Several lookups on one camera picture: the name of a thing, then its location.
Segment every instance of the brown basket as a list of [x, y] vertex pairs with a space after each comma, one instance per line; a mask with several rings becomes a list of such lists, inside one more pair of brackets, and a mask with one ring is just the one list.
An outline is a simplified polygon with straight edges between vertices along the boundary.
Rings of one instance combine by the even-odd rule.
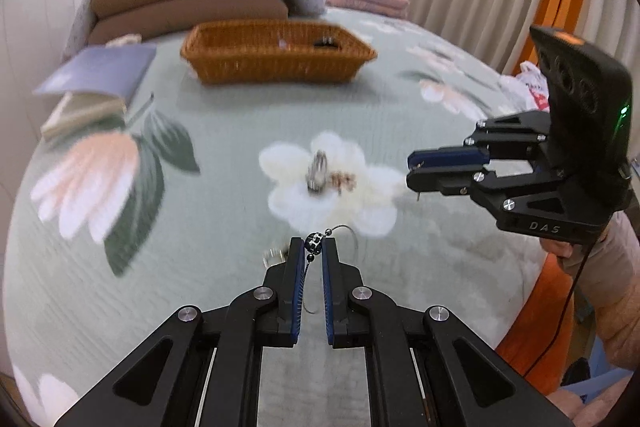
[[[340, 49], [316, 48], [331, 37]], [[203, 84], [229, 82], [349, 82], [376, 51], [348, 31], [318, 22], [239, 20], [196, 26], [182, 58]]]

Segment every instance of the white wardrobe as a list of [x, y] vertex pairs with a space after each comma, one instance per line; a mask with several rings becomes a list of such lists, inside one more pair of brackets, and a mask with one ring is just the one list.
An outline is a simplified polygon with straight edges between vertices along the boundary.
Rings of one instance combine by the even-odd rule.
[[0, 0], [0, 255], [20, 180], [56, 104], [31, 91], [60, 64], [75, 0]]

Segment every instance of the blue gripper pad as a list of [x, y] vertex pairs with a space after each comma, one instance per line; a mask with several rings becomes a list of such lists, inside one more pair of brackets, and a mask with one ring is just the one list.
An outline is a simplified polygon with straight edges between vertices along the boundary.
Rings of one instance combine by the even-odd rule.
[[329, 262], [322, 242], [322, 286], [324, 287], [324, 321], [326, 324], [326, 339], [334, 345], [334, 301], [331, 294], [331, 280], [329, 276]]
[[491, 160], [489, 151], [479, 147], [440, 147], [414, 151], [407, 158], [409, 169], [452, 167], [459, 165], [484, 165]]
[[302, 298], [305, 289], [305, 244], [300, 245], [296, 262], [296, 282], [291, 301], [291, 340], [297, 344], [300, 336], [300, 324], [302, 323]]

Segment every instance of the bedspread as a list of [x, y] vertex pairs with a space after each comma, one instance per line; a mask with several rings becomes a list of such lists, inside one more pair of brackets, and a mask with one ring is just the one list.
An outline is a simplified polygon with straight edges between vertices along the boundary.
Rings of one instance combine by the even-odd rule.
[[[495, 347], [545, 255], [496, 229], [465, 197], [404, 183], [415, 149], [462, 144], [476, 120], [513, 110], [499, 75], [409, 22], [330, 9], [377, 49], [340, 86], [204, 87], [179, 49], [158, 52], [126, 121], [41, 143], [15, 202], [4, 279], [15, 374], [31, 414], [52, 426], [183, 305], [226, 306], [259, 285], [263, 254], [341, 223], [340, 258], [398, 305], [441, 304]], [[308, 193], [312, 156], [350, 183]], [[521, 164], [495, 166], [523, 172]], [[258, 424], [369, 424], [364, 353], [327, 345], [313, 263], [294, 349], [266, 349]]]

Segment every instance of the blue book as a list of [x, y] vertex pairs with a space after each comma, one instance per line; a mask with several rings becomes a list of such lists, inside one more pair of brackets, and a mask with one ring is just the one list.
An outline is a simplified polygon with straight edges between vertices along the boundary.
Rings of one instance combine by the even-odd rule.
[[34, 94], [63, 94], [40, 128], [42, 137], [76, 130], [124, 114], [156, 56], [153, 44], [89, 46], [45, 80]]

